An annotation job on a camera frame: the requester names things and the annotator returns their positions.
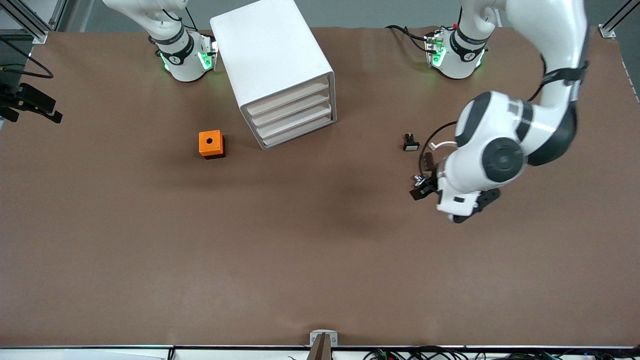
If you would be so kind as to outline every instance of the table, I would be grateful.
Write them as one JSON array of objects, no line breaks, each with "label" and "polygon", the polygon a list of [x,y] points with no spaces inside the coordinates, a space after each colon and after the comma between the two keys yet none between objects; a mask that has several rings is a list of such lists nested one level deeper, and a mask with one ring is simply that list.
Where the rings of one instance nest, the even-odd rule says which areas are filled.
[{"label": "table", "polygon": [[[268,151],[223,65],[179,83],[143,33],[35,46],[55,78],[28,81],[65,117],[0,133],[0,345],[637,344],[640,110],[616,42],[592,34],[567,154],[456,225],[410,197],[402,137],[487,90],[528,98],[535,49],[497,29],[453,81],[389,29],[313,32],[338,123]],[[210,129],[222,160],[198,154]]]}]

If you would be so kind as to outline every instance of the orange cube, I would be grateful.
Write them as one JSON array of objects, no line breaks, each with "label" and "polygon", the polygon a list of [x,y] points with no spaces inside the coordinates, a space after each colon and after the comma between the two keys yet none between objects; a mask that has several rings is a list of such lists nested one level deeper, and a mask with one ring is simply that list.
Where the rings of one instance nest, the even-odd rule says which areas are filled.
[{"label": "orange cube", "polygon": [[201,132],[198,143],[200,145],[200,155],[207,160],[224,158],[227,155],[225,152],[225,137],[222,136],[220,130]]}]

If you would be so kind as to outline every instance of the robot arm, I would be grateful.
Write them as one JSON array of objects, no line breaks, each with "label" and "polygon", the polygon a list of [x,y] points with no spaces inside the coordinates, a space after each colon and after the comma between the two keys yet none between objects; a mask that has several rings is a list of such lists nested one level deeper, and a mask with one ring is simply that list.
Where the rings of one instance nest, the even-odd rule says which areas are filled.
[{"label": "robot arm", "polygon": [[461,0],[458,27],[434,36],[429,65],[452,79],[469,77],[480,66],[484,48],[497,21],[493,9],[504,10],[506,0]]},{"label": "robot arm", "polygon": [[142,26],[160,49],[164,67],[179,81],[195,81],[214,68],[217,43],[196,31],[187,31],[175,12],[187,0],[103,0]]},{"label": "robot arm", "polygon": [[[460,32],[467,40],[486,36],[486,41],[493,31],[483,19],[487,6],[506,11],[514,28],[542,54],[547,73],[540,105],[485,92],[463,109],[456,124],[457,149],[438,164],[422,191],[423,196],[438,192],[438,210],[455,222],[495,200],[498,188],[516,179],[526,164],[543,165],[564,154],[575,136],[575,102],[586,68],[588,26],[582,0],[465,0],[460,25],[455,34],[444,34],[450,39],[444,44],[455,46]],[[475,15],[465,16],[469,8]],[[475,68],[475,63],[469,68],[464,56],[451,58],[441,66],[455,70],[457,62],[462,75]]]}]

